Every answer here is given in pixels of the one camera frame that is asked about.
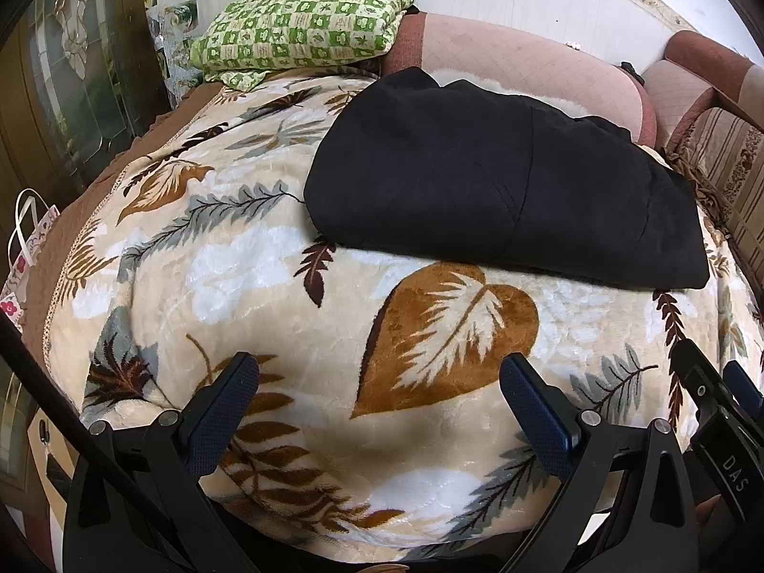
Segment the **floral paper gift bag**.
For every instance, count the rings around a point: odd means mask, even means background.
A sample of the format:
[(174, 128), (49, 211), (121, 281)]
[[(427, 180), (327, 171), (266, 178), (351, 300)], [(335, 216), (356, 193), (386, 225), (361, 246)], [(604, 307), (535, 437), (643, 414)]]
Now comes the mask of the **floral paper gift bag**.
[(13, 230), (7, 242), (9, 273), (1, 289), (1, 311), (18, 331), (22, 331), (25, 317), (31, 269), (58, 217), (56, 204), (45, 202), (35, 189), (25, 188), (17, 194)]

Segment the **green checkered folded quilt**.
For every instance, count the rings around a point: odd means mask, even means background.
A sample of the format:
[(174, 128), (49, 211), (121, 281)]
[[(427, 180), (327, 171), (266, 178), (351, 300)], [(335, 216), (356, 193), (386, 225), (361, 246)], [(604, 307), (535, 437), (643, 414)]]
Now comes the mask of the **green checkered folded quilt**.
[(204, 78), (249, 92), (276, 71), (333, 67), (390, 52), (416, 0), (234, 0), (191, 43)]

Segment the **leaf pattern plush blanket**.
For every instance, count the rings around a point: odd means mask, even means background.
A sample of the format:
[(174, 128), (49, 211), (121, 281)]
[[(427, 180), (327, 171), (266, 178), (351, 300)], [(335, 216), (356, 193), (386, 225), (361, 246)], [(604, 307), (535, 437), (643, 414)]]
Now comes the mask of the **leaf pattern plush blanket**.
[(23, 298), (23, 340), (84, 423), (180, 409), (241, 350), (260, 385), (209, 497), (340, 562), (449, 555), (531, 528), (557, 484), (500, 392), (520, 352), (614, 423), (694, 406), (669, 375), (681, 338), (763, 375), (763, 318), (728, 242), (703, 230), (699, 291), (589, 283), (346, 250), (303, 186), (366, 87), (346, 69), (206, 85), (54, 221)]

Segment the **pink headboard cushion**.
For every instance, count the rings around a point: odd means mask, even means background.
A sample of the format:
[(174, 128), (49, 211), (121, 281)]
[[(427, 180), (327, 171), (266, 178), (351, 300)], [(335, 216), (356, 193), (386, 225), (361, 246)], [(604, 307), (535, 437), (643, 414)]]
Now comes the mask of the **pink headboard cushion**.
[(657, 149), (675, 149), (711, 107), (763, 129), (762, 66), (698, 32), (673, 35), (663, 57), (641, 76), (657, 122)]

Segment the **striped beige cushion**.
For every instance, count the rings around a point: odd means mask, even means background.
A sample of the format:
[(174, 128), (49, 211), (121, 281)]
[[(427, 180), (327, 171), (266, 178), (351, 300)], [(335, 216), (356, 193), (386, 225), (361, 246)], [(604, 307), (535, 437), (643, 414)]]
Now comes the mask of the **striped beige cushion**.
[(763, 282), (763, 132), (721, 107), (704, 111), (668, 162), (693, 182), (748, 281)]

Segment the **floral plastic bag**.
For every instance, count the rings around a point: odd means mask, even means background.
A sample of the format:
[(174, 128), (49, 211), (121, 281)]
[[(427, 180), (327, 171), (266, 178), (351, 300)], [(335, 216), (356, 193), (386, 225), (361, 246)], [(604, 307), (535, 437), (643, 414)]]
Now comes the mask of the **floral plastic bag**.
[(202, 34), (197, 0), (145, 0), (146, 21), (169, 103), (176, 109), (182, 97), (203, 82), (191, 62), (191, 46)]

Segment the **long pink bolster pillow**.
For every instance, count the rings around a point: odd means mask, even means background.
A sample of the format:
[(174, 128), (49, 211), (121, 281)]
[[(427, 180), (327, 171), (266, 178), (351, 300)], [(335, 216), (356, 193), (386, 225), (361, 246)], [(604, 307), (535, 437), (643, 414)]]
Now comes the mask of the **long pink bolster pillow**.
[(384, 74), (417, 66), (439, 84), (469, 80), (488, 91), (524, 95), (570, 117), (597, 117), (653, 146), (657, 117), (645, 88), (626, 70), (551, 39), (492, 23), (435, 13), (404, 17)]

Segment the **black coat with fur collar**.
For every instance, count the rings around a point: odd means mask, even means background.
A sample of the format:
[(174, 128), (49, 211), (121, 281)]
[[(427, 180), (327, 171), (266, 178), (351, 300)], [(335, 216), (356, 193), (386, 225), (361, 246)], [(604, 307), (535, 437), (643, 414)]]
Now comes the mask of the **black coat with fur collar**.
[(341, 246), (626, 288), (710, 277), (689, 182), (624, 128), (417, 67), (361, 91), (304, 185)]

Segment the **wooden glass wardrobe door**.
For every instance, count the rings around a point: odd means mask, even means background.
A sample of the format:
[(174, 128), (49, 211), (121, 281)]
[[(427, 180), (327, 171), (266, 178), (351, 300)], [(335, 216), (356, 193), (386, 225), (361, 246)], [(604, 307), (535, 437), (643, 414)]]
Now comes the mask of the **wooden glass wardrobe door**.
[(31, 0), (1, 48), (1, 207), (74, 201), (170, 104), (145, 0)]

